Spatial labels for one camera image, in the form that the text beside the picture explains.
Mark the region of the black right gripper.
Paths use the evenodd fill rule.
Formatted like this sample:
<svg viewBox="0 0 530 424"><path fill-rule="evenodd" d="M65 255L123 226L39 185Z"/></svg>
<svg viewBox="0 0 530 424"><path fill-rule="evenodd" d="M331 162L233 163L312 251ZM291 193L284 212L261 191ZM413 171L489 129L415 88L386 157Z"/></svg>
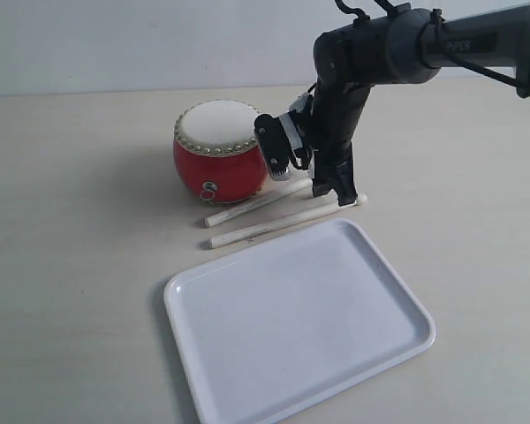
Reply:
<svg viewBox="0 0 530 424"><path fill-rule="evenodd" d="M311 144L314 148L312 195L333 189L340 207L358 199L353 176L352 137L371 92L369 85L315 84L311 109Z"/></svg>

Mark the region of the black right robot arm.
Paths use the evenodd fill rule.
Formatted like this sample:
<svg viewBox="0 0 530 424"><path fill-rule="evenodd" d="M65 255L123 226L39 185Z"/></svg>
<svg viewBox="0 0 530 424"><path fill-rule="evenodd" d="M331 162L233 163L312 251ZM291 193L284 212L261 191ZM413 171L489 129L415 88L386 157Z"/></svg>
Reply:
<svg viewBox="0 0 530 424"><path fill-rule="evenodd" d="M383 5L314 42L311 111L313 195L356 201L352 136L371 89L423 84L443 68L465 68L530 97L530 3L448 20L441 10Z"/></svg>

